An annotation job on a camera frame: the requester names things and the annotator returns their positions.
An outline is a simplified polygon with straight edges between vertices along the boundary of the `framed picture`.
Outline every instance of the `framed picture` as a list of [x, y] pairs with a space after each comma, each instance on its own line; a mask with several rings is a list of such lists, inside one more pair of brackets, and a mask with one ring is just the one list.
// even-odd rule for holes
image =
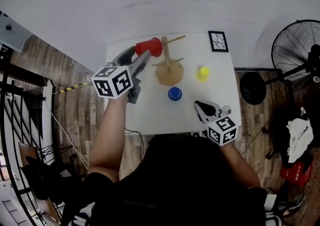
[[209, 31], [212, 52], [229, 52], [224, 32]]

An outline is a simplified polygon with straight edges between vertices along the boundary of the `yellow cup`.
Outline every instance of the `yellow cup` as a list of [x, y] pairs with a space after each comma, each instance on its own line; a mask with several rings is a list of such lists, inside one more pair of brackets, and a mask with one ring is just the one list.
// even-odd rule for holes
[[201, 81], [205, 82], [209, 78], [209, 73], [210, 69], [207, 67], [201, 67], [197, 72], [196, 72], [196, 78]]

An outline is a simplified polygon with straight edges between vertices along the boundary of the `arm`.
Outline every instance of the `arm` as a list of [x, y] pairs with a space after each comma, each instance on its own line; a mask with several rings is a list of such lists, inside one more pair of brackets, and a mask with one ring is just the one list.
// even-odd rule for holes
[[109, 99], [89, 155], [88, 174], [99, 172], [112, 182], [119, 181], [119, 168], [125, 145], [126, 106], [128, 96]]
[[235, 178], [245, 187], [261, 187], [259, 178], [232, 143], [221, 147]]

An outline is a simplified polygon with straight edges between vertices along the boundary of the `red box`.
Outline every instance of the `red box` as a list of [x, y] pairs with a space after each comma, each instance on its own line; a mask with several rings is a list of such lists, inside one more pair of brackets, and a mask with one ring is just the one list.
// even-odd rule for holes
[[284, 165], [281, 167], [280, 176], [290, 183], [296, 184], [298, 186], [303, 186], [306, 184], [311, 177], [312, 164], [309, 168], [303, 173], [303, 168], [305, 164], [301, 161], [297, 161], [290, 169], [286, 169]]

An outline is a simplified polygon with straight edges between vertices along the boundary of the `red cup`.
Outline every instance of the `red cup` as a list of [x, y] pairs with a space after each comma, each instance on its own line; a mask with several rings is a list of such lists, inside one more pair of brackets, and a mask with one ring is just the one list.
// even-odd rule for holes
[[137, 43], [135, 45], [135, 53], [140, 56], [145, 51], [149, 50], [151, 56], [159, 57], [162, 53], [162, 42], [158, 38], [152, 38], [148, 41]]

